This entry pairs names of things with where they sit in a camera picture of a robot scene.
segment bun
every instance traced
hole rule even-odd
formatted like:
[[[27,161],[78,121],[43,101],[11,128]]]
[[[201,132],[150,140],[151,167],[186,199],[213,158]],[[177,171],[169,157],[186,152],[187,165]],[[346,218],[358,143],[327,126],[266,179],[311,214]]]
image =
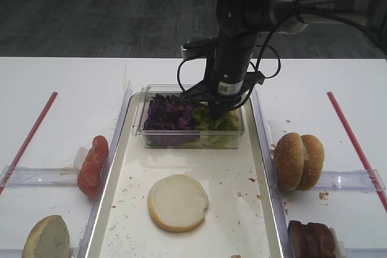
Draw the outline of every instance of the bun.
[[[22,258],[69,258],[70,236],[61,216],[45,217],[28,235]]]
[[[309,190],[321,177],[324,147],[313,135],[285,134],[274,151],[277,185],[281,190]]]
[[[204,221],[208,209],[207,193],[187,175],[171,175],[156,182],[148,194],[152,220],[173,232],[191,230]]]
[[[304,144],[304,169],[301,182],[296,190],[310,190],[320,180],[324,164],[324,147],[320,140],[313,135],[301,136]]]
[[[295,190],[304,168],[304,145],[298,133],[285,134],[274,151],[277,184],[281,190]]]

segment label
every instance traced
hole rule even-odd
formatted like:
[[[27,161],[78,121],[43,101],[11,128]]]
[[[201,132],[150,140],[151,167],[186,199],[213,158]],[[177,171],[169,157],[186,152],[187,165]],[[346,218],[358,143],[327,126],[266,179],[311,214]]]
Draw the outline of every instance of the label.
[[[239,83],[236,83],[236,84],[227,84],[224,82],[219,82],[218,93],[220,95],[225,95],[225,96],[235,95],[239,93],[239,91],[241,90],[242,84],[243,84],[243,81],[240,81]]]
[[[313,8],[317,11],[352,12],[355,0],[326,0],[326,1],[305,1],[303,7]]]

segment gray carpet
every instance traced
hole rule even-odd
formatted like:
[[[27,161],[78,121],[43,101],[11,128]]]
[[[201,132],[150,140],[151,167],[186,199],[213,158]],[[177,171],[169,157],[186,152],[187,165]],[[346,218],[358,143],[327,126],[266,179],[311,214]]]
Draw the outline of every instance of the gray carpet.
[[[216,1],[0,0],[0,56],[180,57],[184,42],[218,34]],[[384,57],[344,25],[310,25],[271,44],[287,58]]]

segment purple cabbage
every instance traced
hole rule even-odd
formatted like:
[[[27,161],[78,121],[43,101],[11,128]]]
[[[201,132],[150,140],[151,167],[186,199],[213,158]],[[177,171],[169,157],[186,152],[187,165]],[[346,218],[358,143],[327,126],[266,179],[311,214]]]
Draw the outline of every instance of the purple cabbage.
[[[156,94],[149,102],[148,118],[144,123],[146,131],[194,131],[197,125],[193,105],[182,106],[176,95]],[[151,146],[169,147],[193,142],[199,136],[192,135],[148,135]]]

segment red straw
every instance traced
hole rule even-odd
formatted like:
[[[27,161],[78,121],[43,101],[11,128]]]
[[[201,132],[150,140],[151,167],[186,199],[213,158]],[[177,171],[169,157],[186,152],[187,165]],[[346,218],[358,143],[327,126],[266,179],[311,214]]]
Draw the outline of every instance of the red straw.
[[[54,103],[55,98],[56,98],[57,95],[58,95],[57,92],[53,92],[51,94],[51,97],[48,99],[46,105],[43,108],[43,111],[41,112],[41,114],[37,118],[34,126],[32,127],[32,129],[30,131],[30,133],[28,133],[28,135],[27,135],[26,139],[24,140],[22,146],[20,147],[18,153],[16,154],[15,158],[13,159],[13,161],[11,163],[11,166],[8,168],[8,172],[7,172],[7,174],[6,174],[5,178],[4,178],[4,184],[3,184],[2,187],[0,187],[0,195],[1,195],[2,191],[4,190],[5,184],[7,183],[7,181],[11,177],[13,171],[15,170],[15,167],[18,165],[19,160],[23,156],[23,153],[25,152],[28,144],[30,143],[31,139],[34,137],[35,132],[37,131],[37,129],[41,125],[44,117],[47,115],[48,110],[50,110],[51,105]]]
[[[341,108],[340,108],[336,98],[334,97],[333,93],[332,92],[327,92],[327,95],[328,95],[329,99],[331,100],[333,108],[336,111],[337,115],[339,116],[340,121],[343,124],[343,126],[345,128],[345,131],[348,134],[348,137],[350,138],[350,140],[352,142],[352,145],[353,145],[353,147],[355,148],[355,150],[357,152],[357,155],[359,156],[360,160],[362,161],[363,167],[365,168],[365,170],[367,170],[369,172],[369,177],[371,178],[371,181],[372,181],[372,183],[374,184],[374,186],[375,186],[375,188],[377,190],[376,191],[377,195],[379,196],[380,201],[382,202],[385,210],[387,211],[387,196],[386,196],[386,193],[381,191],[381,190],[378,190],[378,189],[382,188],[380,186],[380,184],[379,184],[379,180],[375,177],[374,172],[372,171],[372,167],[369,164],[369,162],[367,160],[367,157],[365,156],[362,148],[360,147],[360,144],[357,141],[357,139],[356,139],[356,137],[355,137],[351,127],[350,127],[350,124],[346,120],[343,111],[341,111]]]

